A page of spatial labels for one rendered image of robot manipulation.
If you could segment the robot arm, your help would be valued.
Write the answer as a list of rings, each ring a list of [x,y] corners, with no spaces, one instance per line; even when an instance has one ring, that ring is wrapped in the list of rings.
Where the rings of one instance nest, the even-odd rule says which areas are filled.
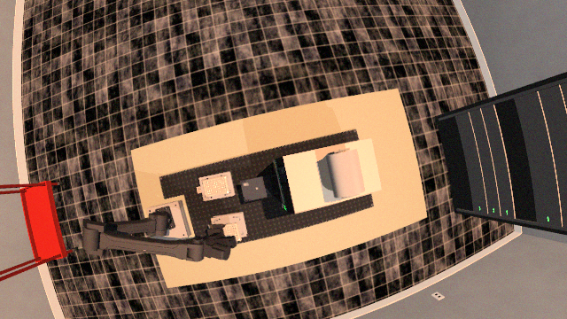
[[[166,255],[194,262],[202,261],[204,257],[226,261],[231,249],[237,246],[234,235],[223,237],[221,233],[213,233],[209,236],[211,239],[194,237],[192,240],[163,240],[128,235],[149,231],[147,234],[151,237],[164,237],[167,230],[175,228],[170,206],[155,209],[155,212],[149,213],[148,218],[142,220],[94,222],[83,219],[82,224],[82,248],[87,254],[100,256],[105,255],[105,250],[114,249]]]

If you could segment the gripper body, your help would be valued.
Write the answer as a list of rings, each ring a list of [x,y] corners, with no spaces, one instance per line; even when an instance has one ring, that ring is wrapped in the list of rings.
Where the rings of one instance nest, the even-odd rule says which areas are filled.
[[[222,236],[225,237],[222,224],[214,224],[213,229],[208,229],[207,233],[208,236],[211,236],[213,233],[221,233]]]

